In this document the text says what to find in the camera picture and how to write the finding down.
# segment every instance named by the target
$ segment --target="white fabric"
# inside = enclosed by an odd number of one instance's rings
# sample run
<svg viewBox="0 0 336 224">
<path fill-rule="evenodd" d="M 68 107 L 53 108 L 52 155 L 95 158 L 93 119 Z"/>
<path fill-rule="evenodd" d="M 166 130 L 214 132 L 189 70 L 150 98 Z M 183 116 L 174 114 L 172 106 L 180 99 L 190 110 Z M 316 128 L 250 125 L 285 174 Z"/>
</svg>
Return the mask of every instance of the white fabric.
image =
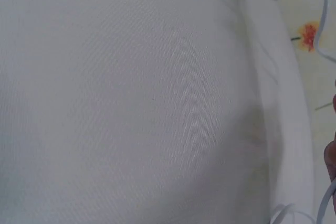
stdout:
<svg viewBox="0 0 336 224">
<path fill-rule="evenodd" d="M 0 223 L 262 223 L 238 0 L 0 0 Z"/>
</svg>

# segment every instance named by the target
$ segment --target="orange flower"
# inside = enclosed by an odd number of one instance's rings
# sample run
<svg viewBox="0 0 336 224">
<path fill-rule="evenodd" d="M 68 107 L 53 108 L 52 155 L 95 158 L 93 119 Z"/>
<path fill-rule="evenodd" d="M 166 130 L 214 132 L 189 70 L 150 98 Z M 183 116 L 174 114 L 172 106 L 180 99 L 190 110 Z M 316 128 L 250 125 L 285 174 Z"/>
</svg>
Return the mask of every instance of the orange flower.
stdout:
<svg viewBox="0 0 336 224">
<path fill-rule="evenodd" d="M 312 21 L 305 23 L 299 28 L 298 32 L 301 35 L 299 46 L 302 50 L 308 52 L 314 51 L 314 39 L 319 25 L 318 21 Z"/>
</svg>

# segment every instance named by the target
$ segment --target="hand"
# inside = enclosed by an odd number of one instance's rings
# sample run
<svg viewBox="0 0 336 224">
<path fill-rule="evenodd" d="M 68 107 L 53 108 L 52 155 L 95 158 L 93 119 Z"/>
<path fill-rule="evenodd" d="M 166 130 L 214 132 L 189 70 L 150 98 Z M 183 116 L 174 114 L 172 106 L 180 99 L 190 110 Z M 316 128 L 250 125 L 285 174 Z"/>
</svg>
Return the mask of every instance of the hand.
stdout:
<svg viewBox="0 0 336 224">
<path fill-rule="evenodd" d="M 336 95 L 334 96 L 332 102 L 336 112 Z M 333 181 L 336 178 L 336 135 L 334 140 L 324 149 L 324 161 L 327 166 L 330 180 Z M 334 211 L 336 213 L 336 194 L 333 195 L 332 202 L 334 204 Z"/>
</svg>

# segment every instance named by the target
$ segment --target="white cushion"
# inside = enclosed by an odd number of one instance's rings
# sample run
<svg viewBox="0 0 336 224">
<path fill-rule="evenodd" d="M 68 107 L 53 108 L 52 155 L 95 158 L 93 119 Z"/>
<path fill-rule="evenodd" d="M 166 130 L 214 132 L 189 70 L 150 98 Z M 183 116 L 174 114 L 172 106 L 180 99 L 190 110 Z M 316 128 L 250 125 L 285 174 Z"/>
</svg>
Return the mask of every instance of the white cushion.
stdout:
<svg viewBox="0 0 336 224">
<path fill-rule="evenodd" d="M 0 0 L 0 223 L 261 223 L 237 3 Z"/>
</svg>

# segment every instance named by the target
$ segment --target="white cord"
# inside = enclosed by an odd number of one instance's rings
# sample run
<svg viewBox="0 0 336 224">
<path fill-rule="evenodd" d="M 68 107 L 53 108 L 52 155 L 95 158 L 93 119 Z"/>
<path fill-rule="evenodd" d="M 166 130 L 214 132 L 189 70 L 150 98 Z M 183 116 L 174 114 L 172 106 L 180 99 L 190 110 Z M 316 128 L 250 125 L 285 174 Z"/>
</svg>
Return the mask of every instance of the white cord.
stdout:
<svg viewBox="0 0 336 224">
<path fill-rule="evenodd" d="M 336 191 L 336 179 L 334 179 L 333 182 L 330 184 L 329 188 L 327 189 L 327 191 L 325 192 L 325 194 L 322 198 L 322 201 L 321 201 L 321 204 L 320 204 L 320 207 L 319 207 L 319 211 L 317 213 L 316 221 L 309 214 L 307 214 L 305 212 L 302 212 L 302 211 L 299 211 L 299 210 L 296 210 L 294 204 L 289 204 L 289 205 L 286 205 L 286 206 L 278 205 L 275 208 L 275 210 L 273 211 L 271 218 L 273 218 L 279 212 L 278 216 L 274 219 L 273 222 L 271 222 L 271 220 L 270 220 L 268 222 L 268 224 L 281 224 L 287 214 L 293 214 L 294 215 L 295 213 L 307 217 L 312 224 L 322 224 L 323 223 L 323 217 L 324 217 L 325 211 L 327 209 L 329 200 L 334 195 L 335 191 Z"/>
</svg>

